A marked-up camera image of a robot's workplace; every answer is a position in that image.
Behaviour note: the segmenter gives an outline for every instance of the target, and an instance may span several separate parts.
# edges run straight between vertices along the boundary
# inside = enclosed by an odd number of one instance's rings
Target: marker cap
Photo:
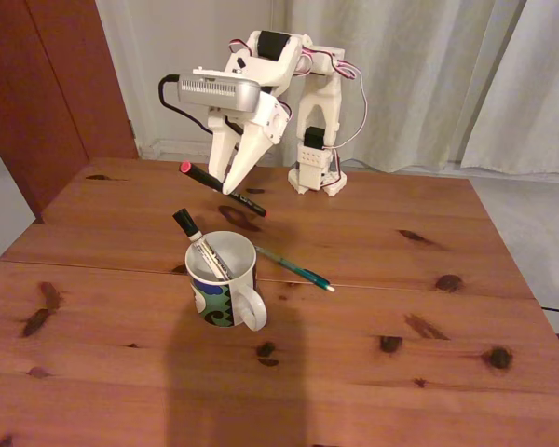
[[[193,221],[192,217],[186,210],[186,208],[182,208],[180,211],[176,211],[174,213],[174,220],[182,227],[184,232],[188,237],[193,236],[194,234],[198,233],[197,225],[195,221]]]

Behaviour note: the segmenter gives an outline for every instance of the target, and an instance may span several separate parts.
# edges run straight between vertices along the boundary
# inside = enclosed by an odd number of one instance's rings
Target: mug
[[[249,239],[231,231],[214,231],[207,242],[224,260],[233,279],[220,281],[191,245],[184,261],[198,313],[213,326],[229,328],[244,322],[259,331],[267,322],[263,299],[254,288],[257,253]]]

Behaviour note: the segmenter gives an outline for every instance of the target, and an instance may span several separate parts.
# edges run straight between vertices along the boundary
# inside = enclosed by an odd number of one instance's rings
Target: white marker
[[[230,269],[220,255],[217,254],[209,242],[205,240],[205,237],[198,230],[186,208],[182,208],[180,211],[176,212],[174,214],[174,220],[182,227],[189,240],[193,243],[193,247],[195,247],[203,257],[203,260],[215,277],[220,281],[229,281],[232,279],[232,272],[230,272]]]

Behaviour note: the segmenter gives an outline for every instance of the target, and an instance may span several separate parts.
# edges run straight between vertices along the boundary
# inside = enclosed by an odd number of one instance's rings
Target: pen
[[[207,266],[211,269],[216,278],[220,281],[232,279],[232,272],[224,263],[219,254],[205,240],[203,234],[198,230],[197,225],[190,217],[186,208],[182,208],[173,215],[174,220],[182,227],[188,239],[193,243],[193,247],[200,253]]]
[[[180,165],[180,172],[182,174],[186,174],[191,179],[204,184],[205,186],[209,186],[211,189],[214,189],[218,193],[222,192],[222,188],[224,187],[224,185],[219,180],[217,180],[208,172],[205,172],[203,169],[200,169],[197,166],[193,165],[190,161],[184,161],[183,164]],[[242,205],[255,212],[259,216],[267,216],[267,211],[265,210],[265,208],[260,207],[248,197],[245,197],[242,194],[237,193],[236,191],[232,191],[230,194],[228,194],[228,196],[232,197],[237,202],[240,202]]]
[[[322,277],[321,275],[317,275],[316,273],[311,272],[310,270],[306,270],[305,268],[300,268],[298,265],[292,264],[290,261],[282,258],[281,256],[278,256],[275,253],[272,253],[271,251],[267,251],[256,245],[254,246],[254,248],[257,250],[258,253],[263,254],[267,258],[275,261],[276,263],[287,268],[291,272],[294,272],[296,275],[305,278],[306,280],[312,282],[316,286],[321,287],[326,291],[335,291],[335,288],[330,284],[330,282],[324,277]]]

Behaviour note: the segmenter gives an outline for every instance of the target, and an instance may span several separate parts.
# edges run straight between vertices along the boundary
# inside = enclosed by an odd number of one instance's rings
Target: floor
[[[559,308],[559,183],[471,182],[540,305]],[[559,333],[559,313],[545,314]]]

